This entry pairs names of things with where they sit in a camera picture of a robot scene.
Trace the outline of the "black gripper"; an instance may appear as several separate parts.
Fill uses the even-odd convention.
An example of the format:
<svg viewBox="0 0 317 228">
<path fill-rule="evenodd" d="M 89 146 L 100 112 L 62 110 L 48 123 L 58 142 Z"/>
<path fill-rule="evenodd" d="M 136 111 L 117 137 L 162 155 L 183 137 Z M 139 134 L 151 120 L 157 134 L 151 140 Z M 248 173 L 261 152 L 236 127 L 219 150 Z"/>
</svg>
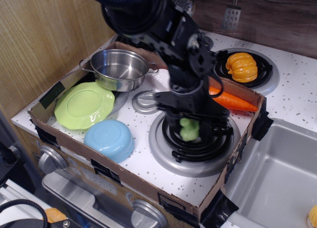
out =
<svg viewBox="0 0 317 228">
<path fill-rule="evenodd" d="M 171 138 L 181 139 L 181 118 L 199 121 L 199 137 L 202 145 L 211 143 L 215 131 L 227 127 L 229 111 L 213 100 L 208 93 L 206 81 L 201 80 L 192 89 L 174 85 L 171 91 L 158 92 L 155 101 L 165 112 Z"/>
</svg>

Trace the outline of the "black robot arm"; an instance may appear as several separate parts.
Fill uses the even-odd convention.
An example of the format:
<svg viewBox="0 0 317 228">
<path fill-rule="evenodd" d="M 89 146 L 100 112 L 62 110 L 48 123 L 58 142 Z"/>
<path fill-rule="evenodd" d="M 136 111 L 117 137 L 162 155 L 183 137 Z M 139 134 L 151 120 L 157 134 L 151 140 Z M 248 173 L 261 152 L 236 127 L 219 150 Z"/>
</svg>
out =
<svg viewBox="0 0 317 228">
<path fill-rule="evenodd" d="M 197 120 L 207 142 L 215 126 L 226 125 L 228 111 L 209 94 L 216 54 L 186 11 L 172 0 L 96 1 L 111 29 L 153 47 L 167 65 L 171 90 L 157 93 L 156 101 L 175 131 L 182 117 Z"/>
</svg>

